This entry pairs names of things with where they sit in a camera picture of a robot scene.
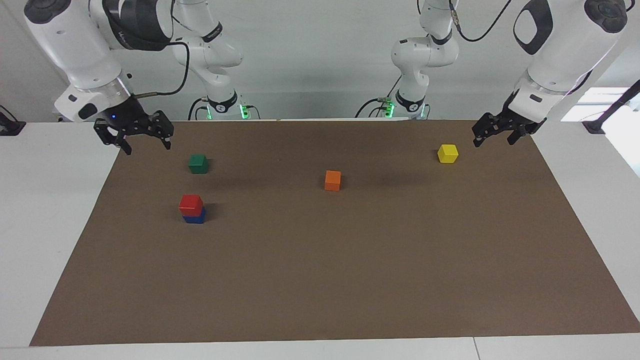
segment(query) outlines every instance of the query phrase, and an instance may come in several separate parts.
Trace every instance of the white table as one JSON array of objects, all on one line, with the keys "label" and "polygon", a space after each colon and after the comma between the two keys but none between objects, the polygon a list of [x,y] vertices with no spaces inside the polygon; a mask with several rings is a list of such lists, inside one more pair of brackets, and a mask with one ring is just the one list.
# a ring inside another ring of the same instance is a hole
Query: white table
[{"label": "white table", "polygon": [[[580,124],[549,122],[534,139],[640,316],[640,178]],[[117,153],[91,124],[0,138],[0,359],[640,359],[640,334],[26,348]]]}]

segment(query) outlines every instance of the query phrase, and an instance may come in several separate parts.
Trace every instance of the blue cube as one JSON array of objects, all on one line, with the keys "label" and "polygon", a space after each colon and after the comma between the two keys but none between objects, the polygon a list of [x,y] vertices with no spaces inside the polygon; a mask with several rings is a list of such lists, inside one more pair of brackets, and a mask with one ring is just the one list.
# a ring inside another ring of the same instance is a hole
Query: blue cube
[{"label": "blue cube", "polygon": [[184,218],[184,221],[187,222],[187,224],[204,224],[204,218],[207,215],[207,210],[204,208],[204,206],[202,207],[202,212],[200,213],[199,217],[186,217],[186,216],[182,216]]}]

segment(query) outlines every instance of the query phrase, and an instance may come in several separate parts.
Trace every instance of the black clamp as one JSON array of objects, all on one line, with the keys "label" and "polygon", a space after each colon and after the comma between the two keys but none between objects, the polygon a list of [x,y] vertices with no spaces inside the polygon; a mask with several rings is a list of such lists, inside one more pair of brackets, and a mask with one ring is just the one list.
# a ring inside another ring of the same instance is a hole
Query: black clamp
[{"label": "black clamp", "polygon": [[[104,145],[115,145],[127,155],[131,155],[127,136],[149,135],[159,138],[165,149],[171,149],[173,124],[162,111],[147,115],[135,97],[131,96],[122,104],[107,109],[102,114],[104,118],[96,119],[93,129]],[[116,135],[113,135],[109,128],[115,130]]]},{"label": "black clamp", "polygon": [[473,125],[472,130],[476,137],[474,139],[474,145],[476,147],[480,147],[487,138],[503,131],[513,131],[507,138],[507,142],[513,145],[521,137],[527,136],[527,134],[535,134],[545,121],[547,121],[547,118],[545,118],[541,122],[533,122],[509,109],[509,104],[511,104],[517,93],[518,92],[515,92],[509,96],[509,99],[507,99],[502,107],[502,112],[498,115],[485,113],[476,124]]}]

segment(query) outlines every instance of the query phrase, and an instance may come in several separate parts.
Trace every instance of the stacked cubes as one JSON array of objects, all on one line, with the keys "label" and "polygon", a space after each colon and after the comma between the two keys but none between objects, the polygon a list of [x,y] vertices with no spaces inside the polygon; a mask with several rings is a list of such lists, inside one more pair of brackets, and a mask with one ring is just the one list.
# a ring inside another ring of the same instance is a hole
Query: stacked cubes
[{"label": "stacked cubes", "polygon": [[179,208],[187,224],[204,224],[207,210],[200,196],[191,194],[183,195]]}]

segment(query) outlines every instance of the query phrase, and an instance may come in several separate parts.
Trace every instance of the yellow cube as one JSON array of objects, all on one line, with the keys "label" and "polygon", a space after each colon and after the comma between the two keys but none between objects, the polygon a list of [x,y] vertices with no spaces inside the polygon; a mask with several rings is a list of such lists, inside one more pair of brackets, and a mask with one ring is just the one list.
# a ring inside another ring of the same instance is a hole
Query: yellow cube
[{"label": "yellow cube", "polygon": [[443,164],[453,164],[458,159],[458,148],[455,145],[444,144],[438,150],[438,159]]}]

